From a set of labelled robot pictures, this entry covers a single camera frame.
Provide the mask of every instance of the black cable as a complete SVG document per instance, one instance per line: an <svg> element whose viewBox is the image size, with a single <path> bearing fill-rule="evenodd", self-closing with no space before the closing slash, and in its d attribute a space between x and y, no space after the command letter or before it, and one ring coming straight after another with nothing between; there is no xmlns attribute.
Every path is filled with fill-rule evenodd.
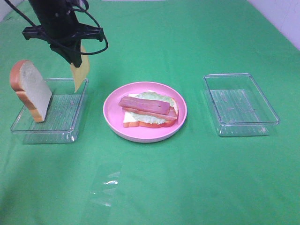
<svg viewBox="0 0 300 225"><path fill-rule="evenodd" d="M43 32L33 21L30 20L30 18L28 18L24 13L22 13L17 7L15 7L9 0L4 0L14 11L16 11L20 16L22 16L27 22L29 22L31 24L32 27L34 27L37 32L41 33L47 40L47 42L51 42L51 44L55 44L63 49L66 49L66 50L69 50L69 51L72 51L72 52L76 52L76 53L80 53L81 55L95 55L95 54L98 54L98 53L101 53L101 52L104 52L107 48L108 48L108 41L106 39L106 36L104 35L103 39L105 41L105 48L99 50L99 51L96 51L96 52L81 52L81 51L76 51L76 50L73 50L69 47L66 47L64 45L62 45L61 43L55 41L54 39L52 39L51 37L49 37L45 32ZM99 23L97 22L97 20L90 14L87 12L86 9L82 8L81 6L79 5L75 5L76 7L78 7L79 9L81 9L86 15L88 15L94 22L95 24L98 26L98 28L101 28Z"/></svg>

